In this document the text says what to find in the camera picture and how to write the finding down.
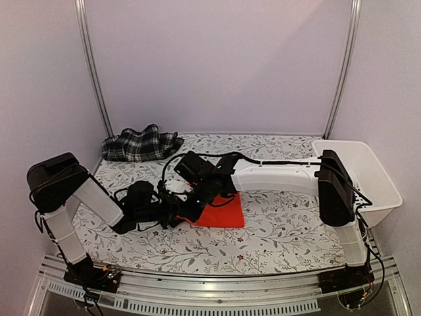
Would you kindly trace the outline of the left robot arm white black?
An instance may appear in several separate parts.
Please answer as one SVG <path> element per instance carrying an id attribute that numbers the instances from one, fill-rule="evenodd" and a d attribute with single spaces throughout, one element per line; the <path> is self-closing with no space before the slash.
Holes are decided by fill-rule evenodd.
<path id="1" fill-rule="evenodd" d="M 174 228 L 182 222 L 173 201 L 162 189 L 137 181 L 123 190 L 124 197 L 117 199 L 72 153 L 35 164 L 29 168 L 26 180 L 30 201 L 40 217 L 39 229 L 48 231 L 73 276 L 84 286 L 93 285 L 98 273 L 66 209 L 69 199 L 85 205 L 117 234 L 135 230 L 139 223 L 155 221 L 163 228 Z"/>

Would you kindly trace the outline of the black white plaid skirt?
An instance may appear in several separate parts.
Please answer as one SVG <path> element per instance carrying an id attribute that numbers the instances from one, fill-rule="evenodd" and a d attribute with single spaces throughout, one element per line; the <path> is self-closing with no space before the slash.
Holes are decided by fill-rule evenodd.
<path id="1" fill-rule="evenodd" d="M 167 159 L 184 143 L 177 132 L 160 132 L 156 124 L 150 124 L 141 132 L 125 128 L 117 136 L 105 139 L 101 157 L 114 162 L 148 162 Z"/>

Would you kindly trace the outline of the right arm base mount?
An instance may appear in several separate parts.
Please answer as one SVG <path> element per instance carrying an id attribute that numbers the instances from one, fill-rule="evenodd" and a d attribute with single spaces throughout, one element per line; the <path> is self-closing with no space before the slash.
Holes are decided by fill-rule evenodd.
<path id="1" fill-rule="evenodd" d="M 370 265 L 359 267 L 344 266 L 341 269 L 318 274 L 318 287 L 323 294 L 347 290 L 374 281 Z"/>

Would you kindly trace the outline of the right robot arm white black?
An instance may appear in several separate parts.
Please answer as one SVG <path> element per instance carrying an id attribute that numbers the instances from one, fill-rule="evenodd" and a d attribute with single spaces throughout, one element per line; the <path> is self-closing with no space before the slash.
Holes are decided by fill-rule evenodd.
<path id="1" fill-rule="evenodd" d="M 180 215 L 199 220 L 204 208 L 217 196 L 255 190 L 287 191 L 316 196 L 319 217 L 333 228 L 345 254 L 340 281 L 354 287 L 370 270 L 370 252 L 362 233 L 365 224 L 357 206 L 357 189 L 336 152 L 327 149 L 319 157 L 300 161 L 257 161 L 242 153 L 218 156 L 187 152 L 174 167 L 191 190 L 181 203 Z"/>

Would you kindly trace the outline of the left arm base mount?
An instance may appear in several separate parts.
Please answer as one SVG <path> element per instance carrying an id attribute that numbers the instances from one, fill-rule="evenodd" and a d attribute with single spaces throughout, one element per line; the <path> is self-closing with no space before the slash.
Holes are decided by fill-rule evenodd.
<path id="1" fill-rule="evenodd" d="M 70 264 L 64 274 L 64 281 L 115 294 L 120 284 L 120 272 L 120 269 L 112 265 L 95 267 L 86 259 L 75 265 Z"/>

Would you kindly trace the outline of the red garment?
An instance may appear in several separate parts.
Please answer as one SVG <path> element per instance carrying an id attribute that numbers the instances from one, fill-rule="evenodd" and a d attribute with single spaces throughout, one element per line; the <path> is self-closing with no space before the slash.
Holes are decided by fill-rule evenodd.
<path id="1" fill-rule="evenodd" d="M 215 206 L 207 205 L 199 220 L 191 223 L 209 228 L 243 228 L 245 226 L 240 193 L 230 198 L 218 196 L 214 202 Z"/>

